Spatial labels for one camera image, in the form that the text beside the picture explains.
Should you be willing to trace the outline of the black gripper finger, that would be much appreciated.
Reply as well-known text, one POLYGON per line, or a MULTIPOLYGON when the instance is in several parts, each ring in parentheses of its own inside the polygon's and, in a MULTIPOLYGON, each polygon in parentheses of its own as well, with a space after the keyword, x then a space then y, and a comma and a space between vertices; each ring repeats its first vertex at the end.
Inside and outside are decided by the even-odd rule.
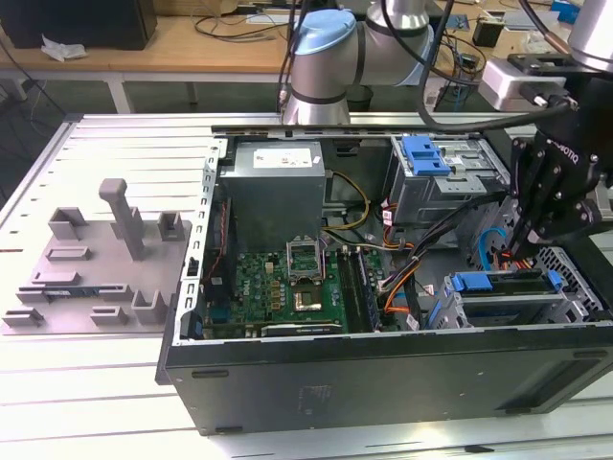
POLYGON ((586 196, 535 204, 526 218, 528 233, 524 258, 536 255, 541 247, 560 246, 594 233, 602 223, 602 212, 595 191, 586 196))
POLYGON ((511 196, 516 202, 517 219, 512 230, 509 250, 514 258, 527 258, 533 252, 529 235, 540 218, 542 168, 545 152, 536 149, 527 138, 511 145, 511 196))

